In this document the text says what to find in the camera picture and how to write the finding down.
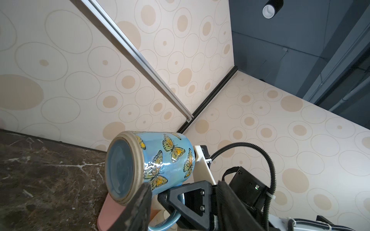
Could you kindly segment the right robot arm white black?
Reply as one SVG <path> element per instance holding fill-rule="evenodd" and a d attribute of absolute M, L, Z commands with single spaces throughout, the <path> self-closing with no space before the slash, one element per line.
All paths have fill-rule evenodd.
<path fill-rule="evenodd" d="M 322 215 L 337 225 L 367 231 L 359 212 L 359 194 L 369 178 L 368 158 L 354 141 L 316 135 L 305 141 L 280 137 L 274 142 L 250 139 L 271 157 L 277 188 L 270 213 L 294 218 Z"/>

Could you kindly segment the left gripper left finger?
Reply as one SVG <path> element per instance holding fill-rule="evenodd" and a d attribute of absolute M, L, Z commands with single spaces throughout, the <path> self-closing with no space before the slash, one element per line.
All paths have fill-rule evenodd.
<path fill-rule="evenodd" d="M 151 203 L 152 190 L 146 182 L 139 187 L 109 231 L 148 231 Z"/>

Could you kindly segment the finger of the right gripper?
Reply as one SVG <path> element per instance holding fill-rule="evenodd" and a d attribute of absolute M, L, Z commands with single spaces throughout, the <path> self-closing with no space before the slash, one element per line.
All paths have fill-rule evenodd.
<path fill-rule="evenodd" d="M 208 181 L 185 184 L 158 194 L 158 201 L 171 215 L 179 217 L 178 228 L 216 230 L 216 188 Z"/>

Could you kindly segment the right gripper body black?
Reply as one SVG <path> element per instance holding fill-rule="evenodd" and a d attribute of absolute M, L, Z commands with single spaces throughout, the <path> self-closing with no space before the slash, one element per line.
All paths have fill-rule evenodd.
<path fill-rule="evenodd" d="M 231 180 L 227 184 L 254 219 L 267 219 L 269 213 L 265 215 L 263 209 L 268 198 L 269 187 L 243 167 L 227 169 L 222 176 L 222 181 L 226 182 L 228 177 L 231 177 Z M 216 189 L 217 184 L 213 185 L 213 216 L 217 216 Z"/>

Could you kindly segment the blue butterfly mug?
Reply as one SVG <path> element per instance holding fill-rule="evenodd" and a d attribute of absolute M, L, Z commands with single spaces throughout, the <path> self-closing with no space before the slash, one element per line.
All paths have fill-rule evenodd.
<path fill-rule="evenodd" d="M 177 132 L 124 131 L 111 142 L 105 162 L 105 178 L 112 199 L 127 206 L 143 183 L 152 197 L 181 186 L 195 166 L 189 139 Z M 179 219 L 169 215 L 150 231 L 166 231 Z"/>

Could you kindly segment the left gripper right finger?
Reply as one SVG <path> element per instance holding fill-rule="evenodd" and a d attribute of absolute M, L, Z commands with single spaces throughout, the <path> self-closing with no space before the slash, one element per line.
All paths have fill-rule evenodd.
<path fill-rule="evenodd" d="M 263 227 L 254 219 L 233 190 L 224 181 L 219 181 L 217 184 L 216 201 L 219 230 L 263 230 Z"/>

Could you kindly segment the pink plastic tray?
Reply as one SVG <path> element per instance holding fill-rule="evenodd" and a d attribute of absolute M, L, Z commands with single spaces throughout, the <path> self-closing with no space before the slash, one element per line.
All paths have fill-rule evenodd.
<path fill-rule="evenodd" d="M 124 211 L 125 206 L 115 202 L 110 194 L 107 194 L 107 197 L 103 203 L 103 206 L 100 210 L 99 216 L 97 218 L 97 229 L 99 231 L 107 231 L 118 219 L 121 213 Z M 154 196 L 151 204 L 151 213 L 150 213 L 150 225 L 154 224 L 152 220 L 158 213 L 164 212 L 164 207 L 159 203 L 158 196 Z"/>

